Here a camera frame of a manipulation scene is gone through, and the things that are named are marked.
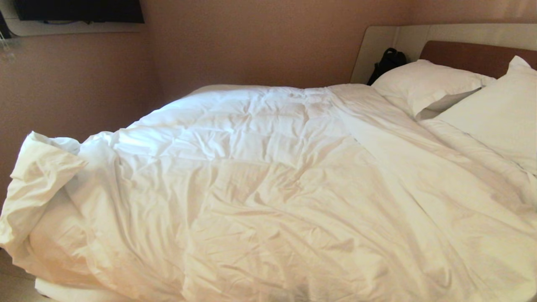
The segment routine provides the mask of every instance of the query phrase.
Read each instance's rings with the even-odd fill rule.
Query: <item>flat-screen tv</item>
[[[15,0],[20,20],[144,23],[139,0]]]

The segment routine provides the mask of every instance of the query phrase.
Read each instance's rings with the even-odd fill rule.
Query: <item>white pillow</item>
[[[496,79],[418,60],[388,71],[372,85],[411,117],[428,108],[443,111]]]
[[[435,119],[537,175],[537,71],[515,56],[507,74]]]
[[[416,115],[416,120],[426,120],[426,119],[433,119],[437,117],[442,112],[430,110],[430,109],[423,109],[418,115]]]

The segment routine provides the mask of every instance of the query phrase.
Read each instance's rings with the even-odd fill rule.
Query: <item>backpack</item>
[[[371,86],[376,79],[384,73],[407,63],[407,57],[402,52],[398,52],[395,48],[388,48],[384,52],[380,62],[375,63],[375,70],[369,78],[367,85]]]

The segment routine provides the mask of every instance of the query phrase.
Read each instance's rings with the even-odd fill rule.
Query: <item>pink wall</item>
[[[410,21],[411,0],[145,1],[167,100],[215,84],[348,83],[365,29]]]
[[[20,38],[0,61],[0,205],[20,144],[34,130],[85,140],[115,131],[162,99],[145,34]]]
[[[536,23],[536,0],[413,0],[413,24]]]

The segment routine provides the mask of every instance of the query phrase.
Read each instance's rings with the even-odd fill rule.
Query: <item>white comforter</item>
[[[528,301],[534,183],[469,158],[364,85],[207,87],[81,145],[31,134],[0,246],[110,301]]]

